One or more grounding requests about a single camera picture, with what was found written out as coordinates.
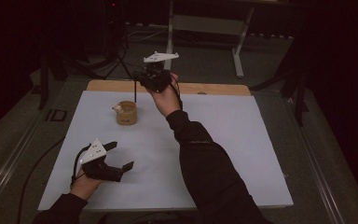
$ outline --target floor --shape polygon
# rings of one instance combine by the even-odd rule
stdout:
[[[164,31],[147,36],[129,36],[130,47],[123,60],[130,70],[142,65],[143,57],[154,51],[165,51]],[[180,58],[172,62],[172,71],[180,76],[181,82],[254,86],[273,77],[291,43],[291,39],[248,36],[241,51],[245,77],[238,79],[227,46],[230,41],[219,39],[215,41],[217,44],[210,45],[211,40],[190,43],[185,38],[188,34],[177,36],[181,38],[174,39],[173,51],[178,52]],[[112,65],[96,72],[106,75],[111,68]],[[50,77],[50,96],[44,110],[37,109],[39,96],[29,93],[0,120],[0,223],[16,223],[19,207],[21,223],[31,223],[37,213],[60,150],[60,140],[71,123],[81,92],[90,81],[73,68],[68,67],[67,71],[69,77],[64,82]],[[35,83],[38,75],[38,70],[30,75]],[[108,77],[127,78],[121,65]],[[295,205],[262,208],[263,214],[274,223],[358,223],[358,187],[312,92],[306,92],[308,111],[303,113],[304,126],[300,127],[293,116],[295,98],[282,98],[281,85],[277,83],[262,91],[253,91],[252,95],[260,108]],[[51,121],[49,110],[67,111],[67,117],[61,122]],[[51,151],[38,161],[50,147]],[[81,223],[98,223],[104,215],[84,211],[80,220]],[[144,215],[121,212],[114,213],[114,218],[116,223],[131,223]]]

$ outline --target dark background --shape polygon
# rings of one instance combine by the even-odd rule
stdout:
[[[167,1],[125,3],[125,8],[130,8],[125,11],[130,23],[167,22]],[[33,87],[29,75],[40,66],[43,40],[51,40],[68,55],[84,60],[88,45],[99,48],[91,46],[95,42],[87,42],[88,32],[84,30],[101,32],[103,28],[92,25],[93,21],[100,24],[100,10],[84,11],[88,7],[76,5],[83,12],[79,18],[71,4],[57,0],[0,1],[0,118]],[[295,37],[281,69],[307,67],[310,71],[307,86],[314,92],[358,182],[358,1],[329,1],[323,7],[309,17],[307,10],[262,7],[255,12],[249,32],[266,38]],[[193,11],[207,15],[212,10],[202,8],[207,7]],[[241,13],[222,16],[232,15],[240,17]]]

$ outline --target black jacket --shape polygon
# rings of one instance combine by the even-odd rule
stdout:
[[[180,164],[186,187],[205,224],[270,223],[260,210],[235,170],[228,154],[216,144],[205,128],[190,121],[184,111],[167,117],[180,144]],[[34,224],[77,223],[87,202],[63,194]]]

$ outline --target white table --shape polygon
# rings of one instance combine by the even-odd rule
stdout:
[[[137,96],[137,123],[120,126],[116,123],[112,105],[133,100],[133,93],[106,91],[117,82],[99,82],[90,83],[90,91],[84,91],[81,96],[39,210],[49,209],[62,193],[68,192],[76,154],[96,138],[103,144],[118,141],[117,148],[107,153],[105,162],[108,165],[121,167],[130,161],[135,163],[120,183],[102,183],[85,209],[194,209],[180,173],[179,145],[150,95],[139,93]],[[98,88],[102,83],[107,83],[107,88]],[[205,85],[194,85],[199,85],[198,91],[209,93],[208,88],[203,88]],[[214,141],[226,149],[256,204],[293,205],[255,98],[246,92],[247,88],[234,85],[212,87],[233,92],[241,89],[242,96],[184,94],[187,87],[191,89],[194,85],[181,84],[184,110],[190,119],[200,121]]]

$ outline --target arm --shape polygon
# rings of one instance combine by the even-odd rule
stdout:
[[[71,191],[63,194],[49,210],[39,213],[34,218],[33,224],[79,223],[80,213],[87,205],[87,200],[102,182],[102,180],[86,177],[80,169]]]
[[[190,121],[187,113],[180,110],[172,87],[162,93],[149,92],[180,144],[182,176],[204,222],[270,223],[262,216],[225,150],[202,124]]]

